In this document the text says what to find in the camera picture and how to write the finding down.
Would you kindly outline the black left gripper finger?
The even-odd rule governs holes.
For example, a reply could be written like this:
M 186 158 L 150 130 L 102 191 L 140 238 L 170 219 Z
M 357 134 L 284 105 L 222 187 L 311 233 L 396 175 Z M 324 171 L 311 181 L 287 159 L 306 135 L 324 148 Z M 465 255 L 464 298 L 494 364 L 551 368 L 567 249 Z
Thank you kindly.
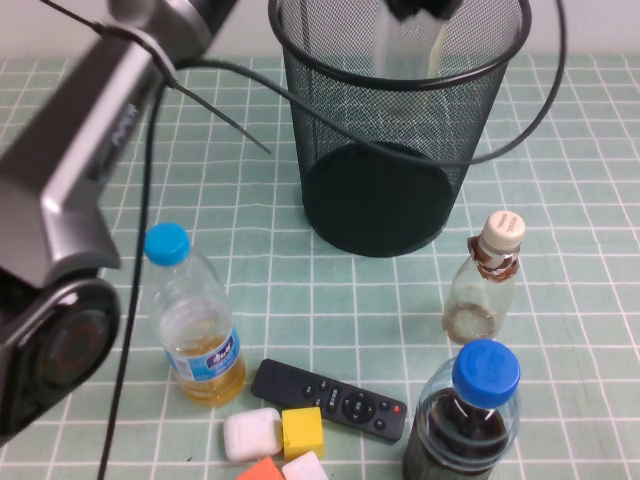
M 440 21 L 449 21 L 462 5 L 462 0 L 426 0 L 423 8 Z
M 391 15 L 399 22 L 415 17 L 423 9 L 422 0 L 386 0 Z

